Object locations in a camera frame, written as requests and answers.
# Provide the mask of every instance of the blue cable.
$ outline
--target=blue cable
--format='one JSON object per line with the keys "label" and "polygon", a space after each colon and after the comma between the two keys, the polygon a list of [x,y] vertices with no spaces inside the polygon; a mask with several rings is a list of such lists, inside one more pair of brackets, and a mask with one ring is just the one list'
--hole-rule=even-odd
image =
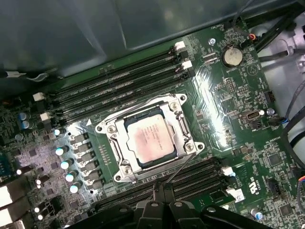
{"label": "blue cable", "polygon": [[282,121],[282,124],[288,123],[288,118],[286,118],[284,121]]}

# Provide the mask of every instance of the motherboard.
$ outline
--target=motherboard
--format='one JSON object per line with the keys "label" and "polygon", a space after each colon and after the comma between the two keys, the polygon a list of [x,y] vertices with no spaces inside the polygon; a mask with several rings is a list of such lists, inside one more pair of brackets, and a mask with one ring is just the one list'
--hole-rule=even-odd
{"label": "motherboard", "polygon": [[171,179],[176,199],[198,211],[216,204],[298,229],[299,171],[277,117],[256,50],[218,24],[3,100],[0,182],[28,201],[16,217],[26,228],[135,207]]}

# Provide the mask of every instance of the cpu socket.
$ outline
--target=cpu socket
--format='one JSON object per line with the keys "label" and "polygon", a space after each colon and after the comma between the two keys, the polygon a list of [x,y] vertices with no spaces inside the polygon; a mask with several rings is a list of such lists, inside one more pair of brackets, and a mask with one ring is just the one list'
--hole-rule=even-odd
{"label": "cpu socket", "polygon": [[181,105],[185,94],[156,96],[106,117],[95,131],[106,134],[117,160],[116,182],[136,182],[183,164],[200,153]]}

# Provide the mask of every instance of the mounting screw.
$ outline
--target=mounting screw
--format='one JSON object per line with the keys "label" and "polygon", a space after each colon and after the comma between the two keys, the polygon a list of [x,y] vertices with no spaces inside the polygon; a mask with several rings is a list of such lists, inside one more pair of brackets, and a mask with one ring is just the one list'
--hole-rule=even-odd
{"label": "mounting screw", "polygon": [[176,207],[182,207],[182,203],[181,203],[181,202],[176,202],[176,203],[174,203],[174,205],[175,205]]}
{"label": "mounting screw", "polygon": [[130,168],[129,166],[125,166],[123,172],[125,175],[128,175],[128,174],[132,173],[132,168]]}
{"label": "mounting screw", "polygon": [[173,111],[177,110],[178,109],[178,104],[176,102],[171,103],[170,104],[170,109],[173,110]]}
{"label": "mounting screw", "polygon": [[208,210],[209,212],[216,212],[215,208],[212,208],[212,207],[208,207],[207,210]]}
{"label": "mounting screw", "polygon": [[185,149],[186,149],[186,151],[192,151],[194,149],[194,145],[191,143],[187,143],[185,145]]}
{"label": "mounting screw", "polygon": [[216,44],[216,39],[215,38],[210,38],[209,39],[209,45],[213,46]]}
{"label": "mounting screw", "polygon": [[109,126],[109,127],[107,128],[107,132],[108,132],[109,134],[113,134],[115,131],[116,131],[116,128],[115,128],[115,126],[113,126],[113,125],[111,125],[111,126]]}

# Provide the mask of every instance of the black cable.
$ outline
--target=black cable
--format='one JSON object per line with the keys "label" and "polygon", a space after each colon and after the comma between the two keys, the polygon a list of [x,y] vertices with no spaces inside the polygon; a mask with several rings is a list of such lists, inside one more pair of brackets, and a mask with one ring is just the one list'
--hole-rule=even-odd
{"label": "black cable", "polygon": [[248,2],[242,7],[239,9],[239,11],[236,13],[236,15],[234,16],[233,18],[233,23],[232,23],[232,27],[233,29],[240,33],[241,35],[245,36],[245,37],[248,37],[250,35],[250,33],[248,31],[243,31],[241,28],[237,27],[236,26],[236,22],[237,22],[237,19],[240,17],[240,15],[242,14],[242,12],[252,3],[254,2],[254,0],[248,0]]}
{"label": "black cable", "polygon": [[304,137],[305,137],[305,131],[295,136],[294,139],[292,139],[292,141],[290,142],[291,147],[294,148],[296,144],[298,144],[298,142],[301,141]]}
{"label": "black cable", "polygon": [[[305,49],[294,49],[294,55],[299,54],[299,55],[304,55],[305,54]],[[259,57],[260,62],[267,62],[267,61],[275,61],[281,58],[284,58],[288,56],[288,51],[282,51],[270,56],[261,56]]]}
{"label": "black cable", "polygon": [[294,10],[281,18],[261,39],[254,45],[257,52],[260,52],[270,44],[283,30],[285,30],[293,20],[304,11],[304,7],[298,5]]}
{"label": "black cable", "polygon": [[299,205],[299,208],[301,210],[302,213],[305,213],[305,209],[302,205],[302,202],[301,202],[301,191],[302,191],[302,181],[299,181],[297,183],[297,194],[296,194],[296,199],[297,199],[297,203]]}
{"label": "black cable", "polygon": [[305,80],[303,82],[301,82],[301,84],[296,89],[296,91],[294,93],[294,96],[292,97],[291,102],[290,102],[290,104],[288,106],[288,109],[286,111],[285,118],[289,118],[292,107],[295,104],[296,99],[298,98],[298,96],[300,95],[300,93],[303,91],[304,88],[305,88]]}
{"label": "black cable", "polygon": [[281,140],[286,148],[286,151],[290,156],[294,159],[294,161],[302,168],[305,169],[305,164],[301,161],[301,159],[297,156],[297,154],[292,149],[289,140],[288,140],[288,132],[298,124],[305,117],[305,106],[290,120],[287,126],[284,128],[283,133],[281,135]]}

